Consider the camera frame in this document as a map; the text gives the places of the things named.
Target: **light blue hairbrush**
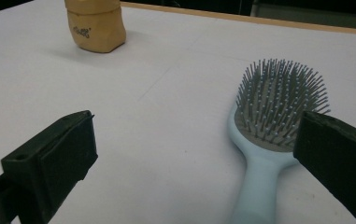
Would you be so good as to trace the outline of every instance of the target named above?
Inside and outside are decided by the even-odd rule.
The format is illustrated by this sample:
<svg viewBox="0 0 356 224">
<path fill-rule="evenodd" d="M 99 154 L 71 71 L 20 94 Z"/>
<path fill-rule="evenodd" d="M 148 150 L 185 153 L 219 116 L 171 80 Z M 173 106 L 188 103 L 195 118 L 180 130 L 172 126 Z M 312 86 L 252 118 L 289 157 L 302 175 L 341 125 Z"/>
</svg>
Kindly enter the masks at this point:
<svg viewBox="0 0 356 224">
<path fill-rule="evenodd" d="M 298 163 L 292 151 L 302 112 L 330 112 L 317 74 L 285 60 L 246 70 L 228 118 L 229 135 L 247 161 L 231 224 L 275 223 L 278 174 Z"/>
</svg>

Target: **hairbrush bristle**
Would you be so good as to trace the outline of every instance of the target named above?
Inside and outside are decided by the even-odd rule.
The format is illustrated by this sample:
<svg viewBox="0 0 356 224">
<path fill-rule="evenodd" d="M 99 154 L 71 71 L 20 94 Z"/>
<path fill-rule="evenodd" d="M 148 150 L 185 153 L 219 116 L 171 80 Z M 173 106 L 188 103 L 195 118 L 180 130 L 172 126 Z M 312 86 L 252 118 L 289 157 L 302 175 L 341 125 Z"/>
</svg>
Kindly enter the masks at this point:
<svg viewBox="0 0 356 224">
<path fill-rule="evenodd" d="M 247 68 L 236 99 L 235 124 L 252 143 L 293 149 L 303 111 L 330 112 L 323 79 L 306 65 L 263 60 Z"/>
</svg>

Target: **table surface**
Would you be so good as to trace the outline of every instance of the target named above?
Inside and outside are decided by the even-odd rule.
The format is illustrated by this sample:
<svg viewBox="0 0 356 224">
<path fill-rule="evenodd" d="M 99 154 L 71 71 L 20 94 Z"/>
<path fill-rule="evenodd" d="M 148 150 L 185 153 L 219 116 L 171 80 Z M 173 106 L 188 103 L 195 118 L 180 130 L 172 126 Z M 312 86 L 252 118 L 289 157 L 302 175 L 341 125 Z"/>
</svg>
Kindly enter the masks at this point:
<svg viewBox="0 0 356 224">
<path fill-rule="evenodd" d="M 95 115 L 99 159 L 50 223 L 228 223 L 245 157 L 226 123 L 254 61 L 313 67 L 330 115 L 356 127 L 356 34 L 134 7 L 122 14 L 126 43 L 97 54 L 74 44 L 64 1 L 0 11 L 0 160 L 60 117 Z M 278 180 L 278 223 L 356 219 L 297 165 Z"/>
</svg>

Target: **hairbrush handle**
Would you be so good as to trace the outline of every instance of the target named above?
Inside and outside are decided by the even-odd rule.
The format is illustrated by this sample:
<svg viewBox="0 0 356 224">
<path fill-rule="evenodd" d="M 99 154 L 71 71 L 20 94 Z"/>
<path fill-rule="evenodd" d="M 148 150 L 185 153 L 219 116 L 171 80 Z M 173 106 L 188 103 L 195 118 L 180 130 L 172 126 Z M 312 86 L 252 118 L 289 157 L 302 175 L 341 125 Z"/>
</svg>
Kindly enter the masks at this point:
<svg viewBox="0 0 356 224">
<path fill-rule="evenodd" d="M 281 167 L 267 158 L 247 156 L 245 180 L 231 224 L 274 224 Z"/>
</svg>

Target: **beige bottle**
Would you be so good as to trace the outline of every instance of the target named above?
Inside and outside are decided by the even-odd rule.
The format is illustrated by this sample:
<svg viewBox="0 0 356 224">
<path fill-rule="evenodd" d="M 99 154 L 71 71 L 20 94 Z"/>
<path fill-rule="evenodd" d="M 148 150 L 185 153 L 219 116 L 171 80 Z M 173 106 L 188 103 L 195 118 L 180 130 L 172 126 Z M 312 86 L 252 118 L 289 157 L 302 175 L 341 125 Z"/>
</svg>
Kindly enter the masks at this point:
<svg viewBox="0 0 356 224">
<path fill-rule="evenodd" d="M 64 0 L 70 33 L 82 49 L 107 53 L 125 42 L 120 0 Z"/>
</svg>

